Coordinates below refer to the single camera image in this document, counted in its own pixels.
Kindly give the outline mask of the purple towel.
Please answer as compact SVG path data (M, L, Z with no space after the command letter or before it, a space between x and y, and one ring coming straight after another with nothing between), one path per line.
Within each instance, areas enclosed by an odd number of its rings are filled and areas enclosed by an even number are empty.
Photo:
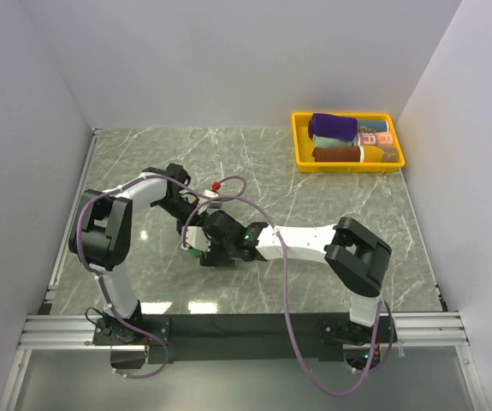
M356 118L327 113L314 113L308 125L308 134L331 139L352 141L359 129Z

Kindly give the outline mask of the green towel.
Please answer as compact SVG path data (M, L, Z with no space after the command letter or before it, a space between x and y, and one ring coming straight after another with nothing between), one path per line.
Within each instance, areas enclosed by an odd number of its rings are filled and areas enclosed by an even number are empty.
M196 249L196 248L190 248L189 249L189 253L193 256L193 257L201 257L202 254L203 254L203 251L202 250L199 250L199 249Z

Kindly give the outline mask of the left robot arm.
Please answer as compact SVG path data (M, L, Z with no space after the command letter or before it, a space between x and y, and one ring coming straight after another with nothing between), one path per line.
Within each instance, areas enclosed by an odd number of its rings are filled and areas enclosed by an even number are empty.
M183 166L147 168L133 180L103 191L87 189L80 197L74 227L68 241L71 253L79 256L94 275L104 299L103 321L98 329L114 334L123 343L137 342L144 332L140 301L126 273L125 260L132 240L133 215L147 207L161 207L176 221L180 234L187 220L202 223L205 211L191 217L199 203L185 187L191 181Z

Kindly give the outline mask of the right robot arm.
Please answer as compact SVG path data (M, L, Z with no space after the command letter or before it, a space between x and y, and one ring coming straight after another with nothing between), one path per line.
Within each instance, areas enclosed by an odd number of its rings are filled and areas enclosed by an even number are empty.
M242 261L297 259L324 264L352 293L348 331L359 342L378 331L376 309L381 300L392 248L351 217L321 227L242 225L225 211L207 215L186 230L187 245L202 252L203 266L232 266Z

